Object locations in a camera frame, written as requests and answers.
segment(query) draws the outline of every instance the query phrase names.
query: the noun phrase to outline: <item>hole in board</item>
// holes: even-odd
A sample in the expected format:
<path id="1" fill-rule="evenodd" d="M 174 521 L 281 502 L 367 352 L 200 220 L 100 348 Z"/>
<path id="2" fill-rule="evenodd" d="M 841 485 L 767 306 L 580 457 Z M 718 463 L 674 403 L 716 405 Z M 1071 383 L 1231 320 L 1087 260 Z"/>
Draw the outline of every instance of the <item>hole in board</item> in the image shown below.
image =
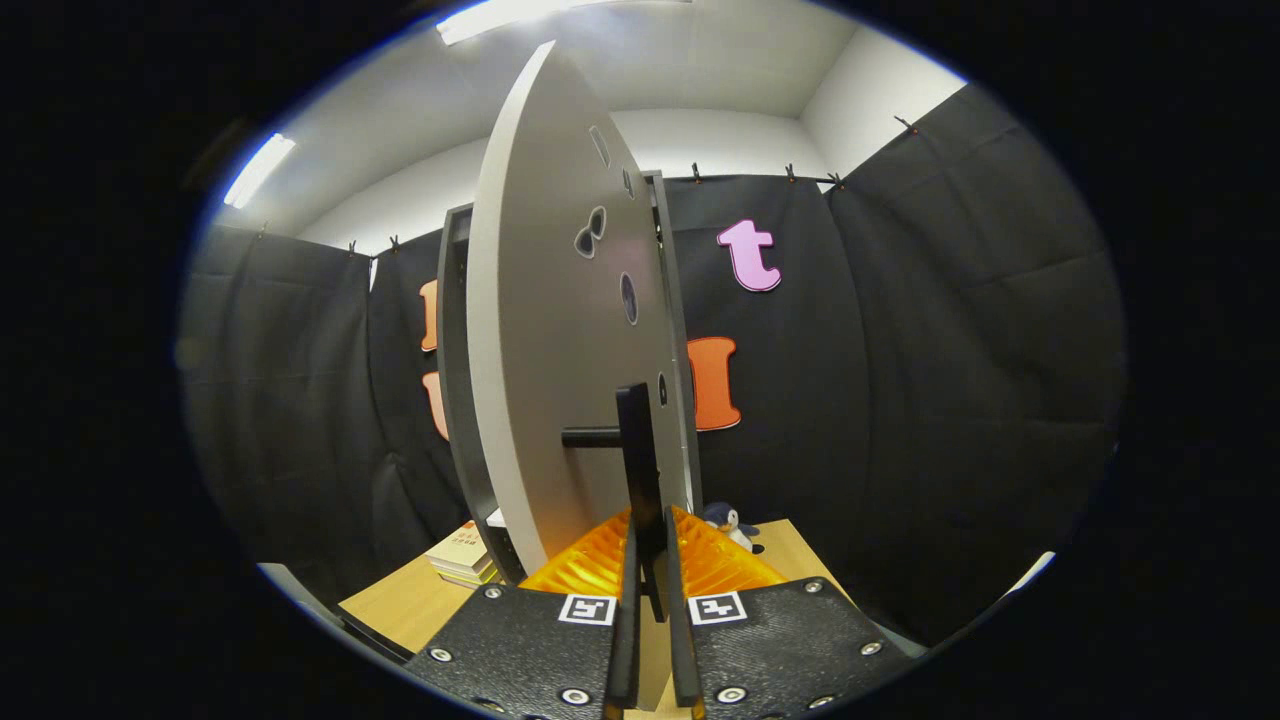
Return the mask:
<path id="1" fill-rule="evenodd" d="M 640 305 L 636 302 L 636 288 L 631 282 L 631 275 L 622 273 L 622 310 L 627 314 L 627 322 L 632 325 L 640 319 Z"/>
<path id="2" fill-rule="evenodd" d="M 595 208 L 591 210 L 591 219 L 586 223 L 586 227 L 591 228 L 591 237 L 595 240 L 604 240 L 604 208 Z"/>
<path id="3" fill-rule="evenodd" d="M 600 128 L 591 126 L 591 129 L 589 129 L 588 132 L 591 133 L 591 142 L 595 143 L 595 151 L 600 154 L 600 161 L 603 161 L 604 167 L 608 168 L 609 146 L 604 143 L 604 136 L 600 135 Z"/>
<path id="4" fill-rule="evenodd" d="M 588 260 L 595 258 L 595 238 L 591 236 L 590 227 L 577 231 L 577 237 L 573 238 L 573 250 L 577 250 L 577 254 Z"/>

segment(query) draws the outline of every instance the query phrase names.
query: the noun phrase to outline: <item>silver screw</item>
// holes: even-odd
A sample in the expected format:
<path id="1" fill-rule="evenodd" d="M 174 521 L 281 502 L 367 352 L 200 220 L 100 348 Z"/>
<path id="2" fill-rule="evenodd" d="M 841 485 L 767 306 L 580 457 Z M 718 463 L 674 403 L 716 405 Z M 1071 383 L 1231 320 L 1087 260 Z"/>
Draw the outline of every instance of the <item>silver screw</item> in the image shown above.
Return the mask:
<path id="1" fill-rule="evenodd" d="M 561 700 L 570 705 L 586 705 L 591 702 L 591 696 L 577 688 L 570 688 L 561 693 Z"/>
<path id="2" fill-rule="evenodd" d="M 746 691 L 742 688 L 724 688 L 723 691 L 716 693 L 716 702 L 733 705 L 735 702 L 740 702 L 744 697 L 746 697 Z"/>

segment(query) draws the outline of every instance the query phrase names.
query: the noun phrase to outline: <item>ceiling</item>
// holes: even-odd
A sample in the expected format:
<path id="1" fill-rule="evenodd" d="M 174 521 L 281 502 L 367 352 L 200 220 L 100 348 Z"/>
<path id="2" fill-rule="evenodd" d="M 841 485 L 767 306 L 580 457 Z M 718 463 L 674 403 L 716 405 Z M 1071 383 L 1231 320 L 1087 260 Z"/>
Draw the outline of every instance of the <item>ceiling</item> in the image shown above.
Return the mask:
<path id="1" fill-rule="evenodd" d="M 422 23 L 371 53 L 280 132 L 297 147 L 219 223 L 297 236 L 424 158 L 486 137 L 532 55 L 567 51 L 611 110 L 690 108 L 796 118 L 854 20 L 805 0 L 588 5 L 445 46 Z"/>

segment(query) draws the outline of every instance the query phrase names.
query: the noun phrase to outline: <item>white wall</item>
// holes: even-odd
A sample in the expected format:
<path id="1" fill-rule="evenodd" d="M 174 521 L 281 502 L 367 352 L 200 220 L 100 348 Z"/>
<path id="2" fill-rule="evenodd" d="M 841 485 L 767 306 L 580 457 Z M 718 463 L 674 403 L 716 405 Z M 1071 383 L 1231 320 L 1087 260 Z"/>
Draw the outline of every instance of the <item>white wall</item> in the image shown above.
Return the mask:
<path id="1" fill-rule="evenodd" d="M 786 174 L 826 177 L 831 169 L 800 120 L 721 110 L 628 110 L 613 122 L 644 170 L 664 177 Z M 488 138 L 460 145 L 352 195 L 300 233 L 302 240 L 375 255 L 444 225 L 449 208 L 475 200 Z"/>
<path id="2" fill-rule="evenodd" d="M 915 122 L 964 85 L 910 46 L 860 26 L 800 122 L 826 163 L 844 177 L 902 132 L 893 115 Z"/>
<path id="3" fill-rule="evenodd" d="M 489 138 L 476 140 L 433 155 L 388 176 L 343 200 L 298 237 L 376 255 L 401 242 L 444 227 L 444 213 L 475 200 L 480 161 Z"/>
<path id="4" fill-rule="evenodd" d="M 612 113 L 643 170 L 663 177 L 827 177 L 827 165 L 804 126 L 792 118 L 724 110 L 628 110 Z"/>

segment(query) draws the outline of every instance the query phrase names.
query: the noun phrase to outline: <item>wooden table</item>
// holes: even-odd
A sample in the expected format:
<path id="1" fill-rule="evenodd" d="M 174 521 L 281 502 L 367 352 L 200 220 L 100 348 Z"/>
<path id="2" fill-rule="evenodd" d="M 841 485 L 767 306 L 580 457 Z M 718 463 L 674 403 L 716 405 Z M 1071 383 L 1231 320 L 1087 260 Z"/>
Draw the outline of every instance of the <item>wooden table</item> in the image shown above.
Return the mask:
<path id="1" fill-rule="evenodd" d="M 762 523 L 756 527 L 760 534 L 751 541 L 764 546 L 764 552 L 758 557 L 788 580 L 814 575 L 828 578 L 840 592 L 845 593 L 845 597 L 849 597 L 790 520 Z M 417 653 L 472 592 L 475 591 L 442 580 L 426 556 L 420 555 L 399 570 L 339 602 L 338 606 L 388 639 Z M 648 603 L 648 598 L 641 601 Z M 640 628 L 644 655 L 641 665 L 660 666 L 662 656 L 669 653 L 669 637 L 664 635 L 666 625 L 653 621 L 648 605 L 641 607 L 640 616 L 646 620 Z M 669 656 L 667 662 L 663 667 L 669 667 Z M 623 715 L 627 720 L 689 719 L 689 708 L 676 706 L 669 670 L 666 670 L 664 684 L 660 675 L 653 673 L 643 675 L 648 675 L 648 679 L 641 678 L 641 701 L 652 710 L 627 710 Z"/>

